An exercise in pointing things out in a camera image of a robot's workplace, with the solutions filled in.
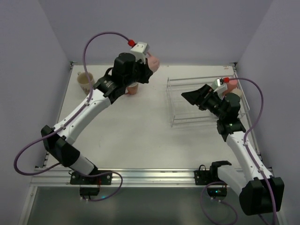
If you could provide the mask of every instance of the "beige mug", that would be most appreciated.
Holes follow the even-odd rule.
[[[91,74],[91,73],[88,73],[88,74],[89,74],[89,78],[90,78],[90,81],[93,86],[95,84],[93,74]],[[89,84],[89,80],[88,80],[87,76],[85,75],[85,72],[83,72],[83,73],[78,72],[77,82],[79,83],[79,85],[80,85],[81,89],[84,91],[84,93],[86,95],[88,95],[90,92],[90,84]]]

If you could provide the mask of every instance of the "purple-gray wall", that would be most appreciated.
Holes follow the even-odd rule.
[[[300,219],[299,12],[299,0],[274,0],[238,63],[239,75],[256,81],[264,93],[255,133],[264,161],[285,182],[282,210],[290,225]],[[243,87],[254,121],[260,97],[251,84]]]
[[[56,121],[68,83],[68,60],[37,0],[0,1],[0,224],[17,224],[31,177],[13,160],[45,124]],[[32,172],[45,154],[41,144],[21,158]]]
[[[118,31],[150,44],[163,63],[223,64],[245,51],[272,0],[39,0],[69,60],[81,62],[87,40]],[[87,62],[113,62],[124,40],[91,43]]]

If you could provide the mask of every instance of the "wire rack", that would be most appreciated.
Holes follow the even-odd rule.
[[[192,91],[201,88],[204,84],[211,84],[220,76],[207,76],[196,78],[170,79],[167,82],[167,96],[170,105],[171,127],[173,125],[201,123],[201,125],[215,125],[217,117],[209,112],[200,111],[197,106],[187,102],[181,94],[183,92]],[[239,118],[242,118],[250,110],[244,92],[241,98],[241,108]]]

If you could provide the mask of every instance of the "black cable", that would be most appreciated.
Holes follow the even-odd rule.
[[[199,169],[198,169],[199,171],[201,170],[201,167],[202,167],[202,166],[204,166],[204,168],[205,168],[205,170],[206,170],[206,166],[202,164],[202,165],[199,166]]]
[[[112,69],[113,69],[113,67],[108,68],[108,69],[106,70],[104,76],[108,76],[108,75],[109,75],[108,73],[109,73]]]

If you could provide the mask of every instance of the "table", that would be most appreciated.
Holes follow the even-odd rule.
[[[111,65],[88,66],[95,80]],[[74,66],[59,120],[86,97],[76,77],[83,66]],[[166,96],[167,78],[227,76],[230,66],[161,66],[149,84],[139,84],[134,96],[122,96],[101,112],[81,133],[74,146],[98,168],[191,169],[200,164],[228,160],[239,168],[232,150],[216,126],[170,125]],[[243,123],[248,128],[246,117]],[[57,163],[49,156],[47,167]]]

